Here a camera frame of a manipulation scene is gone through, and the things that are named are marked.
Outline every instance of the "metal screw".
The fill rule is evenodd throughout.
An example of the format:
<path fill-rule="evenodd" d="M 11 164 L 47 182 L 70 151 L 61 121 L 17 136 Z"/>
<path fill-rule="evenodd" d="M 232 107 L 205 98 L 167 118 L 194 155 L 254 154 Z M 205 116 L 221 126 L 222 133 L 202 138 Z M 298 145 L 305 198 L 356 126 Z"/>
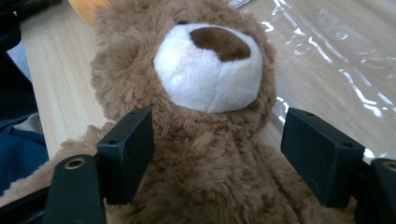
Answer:
<path fill-rule="evenodd" d="M 71 161 L 68 161 L 65 165 L 64 168 L 66 170 L 74 170 L 77 169 L 85 164 L 85 159 L 84 158 L 75 158 Z"/>

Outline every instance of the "teddy bear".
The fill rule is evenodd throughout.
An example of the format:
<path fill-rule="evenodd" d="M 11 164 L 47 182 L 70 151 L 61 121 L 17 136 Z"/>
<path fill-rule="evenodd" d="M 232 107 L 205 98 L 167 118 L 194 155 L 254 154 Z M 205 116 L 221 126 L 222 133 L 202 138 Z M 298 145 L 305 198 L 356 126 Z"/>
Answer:
<path fill-rule="evenodd" d="M 353 223 L 322 207 L 279 150 L 260 140 L 276 101 L 275 50 L 225 0 L 109 0 L 95 10 L 92 86 L 103 127 L 62 144 L 0 205 L 50 185 L 65 158 L 94 155 L 126 113 L 150 106 L 156 151 L 134 201 L 107 223 Z"/>

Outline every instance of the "teddy bear snout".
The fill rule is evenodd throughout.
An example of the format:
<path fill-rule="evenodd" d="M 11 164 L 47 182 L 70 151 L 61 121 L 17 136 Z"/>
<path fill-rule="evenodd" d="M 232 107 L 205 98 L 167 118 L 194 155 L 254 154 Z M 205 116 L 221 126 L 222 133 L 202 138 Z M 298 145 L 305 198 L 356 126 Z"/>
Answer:
<path fill-rule="evenodd" d="M 176 25 L 154 57 L 170 100 L 206 113 L 244 108 L 258 95 L 262 54 L 239 31 L 205 23 Z"/>
<path fill-rule="evenodd" d="M 204 27 L 190 32 L 199 49 L 211 49 L 226 63 L 250 57 L 250 48 L 235 34 L 219 27 Z"/>

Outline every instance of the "brown nose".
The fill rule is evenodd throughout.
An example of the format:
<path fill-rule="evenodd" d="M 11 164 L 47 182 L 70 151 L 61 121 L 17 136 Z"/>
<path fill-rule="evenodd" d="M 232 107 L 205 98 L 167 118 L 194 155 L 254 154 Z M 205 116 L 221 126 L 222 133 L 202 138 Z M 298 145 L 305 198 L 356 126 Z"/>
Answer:
<path fill-rule="evenodd" d="M 212 49 L 222 62 L 242 60 L 250 57 L 250 48 L 235 34 L 217 27 L 204 27 L 190 32 L 195 46 Z"/>

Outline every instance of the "blue fabric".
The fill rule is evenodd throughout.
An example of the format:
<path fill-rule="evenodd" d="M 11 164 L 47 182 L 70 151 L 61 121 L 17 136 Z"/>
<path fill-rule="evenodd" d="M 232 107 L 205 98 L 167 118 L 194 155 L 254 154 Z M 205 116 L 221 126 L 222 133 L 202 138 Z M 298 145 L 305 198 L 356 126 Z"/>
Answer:
<path fill-rule="evenodd" d="M 29 116 L 32 114 L 28 114 L 25 116 L 21 116 L 16 119 L 0 119 L 0 132 L 2 132 L 6 127 L 11 127 L 14 126 L 15 124 L 22 123 L 24 120 L 28 119 Z"/>
<path fill-rule="evenodd" d="M 17 123 L 0 130 L 0 195 L 49 159 L 44 135 L 16 130 Z"/>

